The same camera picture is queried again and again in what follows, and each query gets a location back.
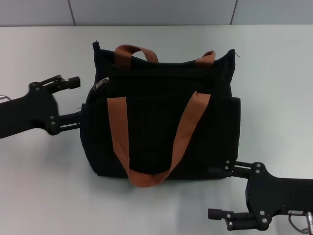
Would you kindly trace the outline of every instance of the gray wall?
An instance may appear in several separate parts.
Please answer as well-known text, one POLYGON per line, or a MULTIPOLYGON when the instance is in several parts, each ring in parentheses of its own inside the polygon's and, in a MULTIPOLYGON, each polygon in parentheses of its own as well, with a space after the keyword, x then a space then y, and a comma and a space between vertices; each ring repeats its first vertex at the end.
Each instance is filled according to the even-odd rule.
POLYGON ((312 12, 313 0, 0 0, 0 26, 313 24, 312 12))

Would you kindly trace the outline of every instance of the zipper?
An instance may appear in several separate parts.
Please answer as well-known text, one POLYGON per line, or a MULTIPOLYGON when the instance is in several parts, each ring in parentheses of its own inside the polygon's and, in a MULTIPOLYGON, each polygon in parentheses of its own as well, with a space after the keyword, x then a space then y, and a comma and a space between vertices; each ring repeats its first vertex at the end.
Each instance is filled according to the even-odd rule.
POLYGON ((93 86, 93 90, 95 91, 96 89, 98 89, 102 84, 107 83, 110 80, 109 77, 105 77, 103 79, 101 79, 99 82, 97 82, 94 86, 93 86))
POLYGON ((125 71, 120 71, 119 75, 114 76, 114 78, 116 79, 120 79, 121 77, 152 77, 152 76, 165 76, 165 77, 171 77, 173 74, 175 74, 177 77, 197 77, 200 75, 200 77, 205 77, 206 73, 204 73, 203 71, 185 71, 185 72, 177 72, 177 71, 141 71, 141 72, 133 72, 133 73, 129 73, 129 72, 125 72, 125 71))

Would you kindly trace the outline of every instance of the cable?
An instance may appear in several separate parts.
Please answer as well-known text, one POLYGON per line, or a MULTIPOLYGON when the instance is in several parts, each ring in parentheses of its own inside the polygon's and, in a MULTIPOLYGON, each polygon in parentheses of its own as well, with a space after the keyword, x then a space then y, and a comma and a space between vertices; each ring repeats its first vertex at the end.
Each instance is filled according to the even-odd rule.
POLYGON ((2 95, 2 94, 0 94, 0 99, 11 100, 10 97, 8 97, 8 96, 6 96, 6 95, 2 95))
POLYGON ((299 228, 297 228, 297 226, 294 225, 294 223, 293 223, 292 220, 291 220, 291 215, 289 215, 288 221, 289 221, 289 223, 291 224, 291 226, 292 226, 294 229, 296 229, 299 233, 301 233, 301 234, 309 234, 309 229, 299 229, 299 228))

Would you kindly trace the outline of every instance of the orange strap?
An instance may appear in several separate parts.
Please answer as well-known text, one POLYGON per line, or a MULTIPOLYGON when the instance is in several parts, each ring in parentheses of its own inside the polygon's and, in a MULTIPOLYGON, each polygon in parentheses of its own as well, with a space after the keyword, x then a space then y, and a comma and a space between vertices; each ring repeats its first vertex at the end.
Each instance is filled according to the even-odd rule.
MULTIPOLYGON (((147 61, 158 63, 157 55, 148 49, 136 47, 132 45, 120 45, 114 51, 115 64, 120 67, 130 68, 132 55, 138 51, 142 51, 146 56, 147 61)), ((215 51, 211 50, 196 59, 196 66, 210 68, 215 60, 215 51)))
POLYGON ((157 55, 151 50, 132 45, 120 45, 114 52, 115 64, 117 66, 130 68, 132 55, 137 51, 142 51, 146 56, 147 61, 158 63, 157 55))
POLYGON ((199 67, 210 68, 215 60, 215 51, 208 51, 203 57, 196 59, 196 65, 199 67))
POLYGON ((126 97, 108 98, 113 150, 125 168, 132 184, 140 188, 145 188, 158 185, 166 179, 181 161, 190 138, 209 103, 210 96, 209 94, 193 93, 177 128, 173 144, 171 167, 169 170, 156 175, 139 173, 129 168, 130 158, 126 97))

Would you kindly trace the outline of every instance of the zipper pull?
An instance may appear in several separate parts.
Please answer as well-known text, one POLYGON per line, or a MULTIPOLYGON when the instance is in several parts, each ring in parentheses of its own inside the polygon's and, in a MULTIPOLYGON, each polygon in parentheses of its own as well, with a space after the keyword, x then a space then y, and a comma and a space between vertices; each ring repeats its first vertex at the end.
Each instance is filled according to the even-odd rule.
POLYGON ((103 78, 101 79, 99 82, 97 82, 94 86, 93 86, 93 90, 95 91, 98 87, 100 87, 103 83, 107 83, 109 81, 109 77, 103 78))

